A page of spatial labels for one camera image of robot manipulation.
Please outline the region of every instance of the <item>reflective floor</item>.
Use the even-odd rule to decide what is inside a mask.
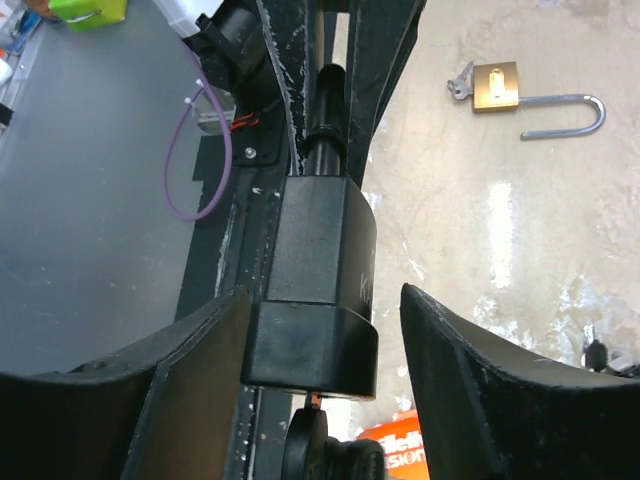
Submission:
[[[582,327],[640,354],[640,3],[428,0],[420,38],[375,138],[364,190],[378,222],[378,398],[327,402],[333,434],[411,405],[398,314],[403,283],[523,347],[579,365]],[[587,106],[474,115],[446,89],[469,61],[516,60],[525,96]]]

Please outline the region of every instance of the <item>purple cable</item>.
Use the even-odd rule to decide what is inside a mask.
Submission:
[[[184,112],[182,113],[182,116],[180,117],[180,120],[178,120],[176,129],[173,132],[173,135],[171,137],[171,142],[169,142],[169,148],[167,149],[167,156],[164,159],[163,185],[164,185],[164,200],[167,204],[167,207],[169,207],[169,210],[171,210],[171,213],[173,213],[176,217],[178,217],[181,220],[193,222],[193,221],[202,220],[207,215],[209,215],[216,208],[216,206],[218,205],[218,202],[220,201],[220,198],[222,198],[222,195],[227,189],[227,185],[229,184],[229,177],[231,176],[233,144],[231,143],[231,131],[229,130],[229,124],[227,123],[227,119],[224,116],[224,110],[222,109],[222,105],[220,105],[220,100],[218,100],[217,95],[211,88],[211,85],[209,85],[209,82],[207,81],[207,78],[204,72],[202,71],[200,64],[198,63],[198,59],[195,56],[195,54],[191,50],[189,50],[189,48],[187,48],[186,46],[185,48],[187,49],[187,54],[189,55],[191,62],[196,68],[196,71],[198,72],[198,75],[204,87],[199,87],[198,90],[196,90],[195,93],[191,96],[191,103],[189,103],[186,106],[186,108],[184,109]],[[216,193],[213,195],[213,198],[211,199],[209,204],[206,207],[204,207],[201,212],[198,212],[195,215],[190,215],[178,210],[173,204],[173,201],[171,200],[171,195],[169,194],[169,163],[171,162],[171,155],[173,154],[173,150],[176,146],[176,143],[178,142],[178,137],[180,136],[182,127],[184,126],[184,123],[186,122],[189,116],[189,112],[191,111],[192,104],[203,92],[207,95],[207,97],[211,101],[211,104],[213,105],[213,108],[216,110],[216,113],[218,114],[218,118],[220,120],[220,127],[222,128],[222,136],[224,138],[224,168],[222,170],[222,178],[220,179],[220,183],[218,184]]]

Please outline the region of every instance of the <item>purple wire loop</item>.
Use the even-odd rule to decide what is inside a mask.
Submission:
[[[233,159],[233,144],[231,143],[231,130],[229,129],[229,124],[227,123],[227,120],[225,118],[224,110],[222,109],[220,100],[218,99],[217,95],[213,91],[213,88],[211,88],[211,85],[209,85],[209,82],[207,81],[207,78],[204,72],[202,71],[202,68],[200,67],[200,63],[198,62],[198,58],[196,57],[196,55],[191,50],[189,50],[189,48],[186,47],[186,45],[185,45],[185,48],[187,50],[187,54],[189,55],[189,58],[191,59],[191,62],[193,63],[194,67],[196,68],[196,71],[198,72],[198,75],[204,87],[199,87],[191,96],[191,102],[186,105],[186,108],[184,109],[184,112],[182,113],[180,120],[178,120],[176,129],[173,132],[171,141],[169,142],[169,148],[167,149],[167,156],[165,157],[165,160],[164,160],[163,186],[164,186],[164,200],[167,204],[167,207],[169,207],[169,210],[171,211],[171,213],[173,213],[180,220],[195,222],[198,220],[202,220],[203,218],[208,216],[211,212],[213,212],[213,210],[216,208],[216,206],[220,202],[222,195],[224,195],[224,192],[227,189],[227,186],[229,185],[229,178],[231,177],[231,162]],[[192,104],[203,92],[207,95],[207,97],[211,101],[211,104],[213,105],[213,108],[218,114],[218,118],[220,120],[220,127],[222,128],[222,137],[224,139],[224,168],[222,170],[222,178],[220,179],[220,183],[218,184],[216,193],[213,195],[213,198],[211,199],[209,204],[206,207],[204,207],[201,212],[191,215],[191,214],[183,213],[180,210],[178,210],[176,206],[173,204],[173,201],[171,200],[171,195],[169,193],[169,164],[171,163],[171,156],[173,154],[173,150],[175,149],[176,143],[178,142],[178,137],[180,136],[182,127],[184,126],[184,123],[189,117],[189,112],[191,112]]]

